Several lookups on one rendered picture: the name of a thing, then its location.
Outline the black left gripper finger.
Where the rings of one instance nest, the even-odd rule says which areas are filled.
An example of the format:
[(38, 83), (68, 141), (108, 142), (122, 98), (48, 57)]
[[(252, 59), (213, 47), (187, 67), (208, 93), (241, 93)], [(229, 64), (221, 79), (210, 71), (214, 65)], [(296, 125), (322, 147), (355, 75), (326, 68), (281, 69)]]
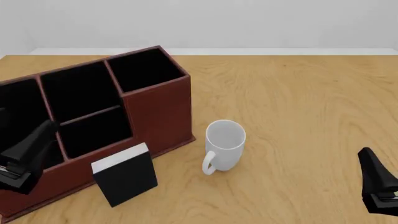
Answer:
[(48, 119), (22, 141), (0, 152), (0, 172), (39, 173), (43, 171), (48, 148), (54, 142), (57, 130), (58, 125)]

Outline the red-brown desk caddy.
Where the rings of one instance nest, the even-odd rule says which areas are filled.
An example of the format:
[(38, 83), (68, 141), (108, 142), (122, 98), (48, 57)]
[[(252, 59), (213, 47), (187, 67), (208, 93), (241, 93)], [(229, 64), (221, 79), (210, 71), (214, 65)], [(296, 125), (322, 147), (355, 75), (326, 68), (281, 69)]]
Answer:
[(28, 194), (0, 190), (6, 224), (95, 182), (91, 163), (139, 143), (157, 157), (195, 140), (191, 79), (160, 46), (0, 80), (0, 152), (58, 125)]

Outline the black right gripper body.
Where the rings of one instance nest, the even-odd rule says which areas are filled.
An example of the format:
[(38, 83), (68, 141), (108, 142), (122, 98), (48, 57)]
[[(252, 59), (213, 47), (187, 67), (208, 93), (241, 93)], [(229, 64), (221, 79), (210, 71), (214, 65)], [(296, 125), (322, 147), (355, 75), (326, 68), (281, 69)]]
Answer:
[(369, 213), (398, 214), (398, 187), (363, 187), (362, 199)]

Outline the white ceramic mug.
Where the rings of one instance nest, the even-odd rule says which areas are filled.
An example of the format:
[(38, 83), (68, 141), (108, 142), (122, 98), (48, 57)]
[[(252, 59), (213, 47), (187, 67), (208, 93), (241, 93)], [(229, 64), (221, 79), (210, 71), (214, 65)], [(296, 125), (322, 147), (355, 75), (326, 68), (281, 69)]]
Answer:
[(211, 175), (215, 171), (228, 171), (240, 160), (246, 142), (244, 128), (228, 119), (221, 119), (208, 125), (205, 132), (205, 158), (202, 171)]

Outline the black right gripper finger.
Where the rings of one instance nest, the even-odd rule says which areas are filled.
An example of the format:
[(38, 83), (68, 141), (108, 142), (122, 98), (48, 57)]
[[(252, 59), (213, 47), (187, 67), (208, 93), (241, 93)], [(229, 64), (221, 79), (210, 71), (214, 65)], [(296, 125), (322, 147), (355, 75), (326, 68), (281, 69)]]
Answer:
[(358, 158), (363, 176), (363, 194), (398, 192), (398, 178), (384, 167), (372, 149), (362, 148)]

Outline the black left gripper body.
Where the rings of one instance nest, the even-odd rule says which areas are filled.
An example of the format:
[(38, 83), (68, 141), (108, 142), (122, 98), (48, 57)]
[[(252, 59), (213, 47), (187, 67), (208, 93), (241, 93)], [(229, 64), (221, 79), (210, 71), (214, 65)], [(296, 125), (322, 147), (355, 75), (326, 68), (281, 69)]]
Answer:
[(8, 190), (18, 194), (28, 195), (37, 185), (44, 170), (44, 165), (20, 164), (0, 165), (0, 190)]

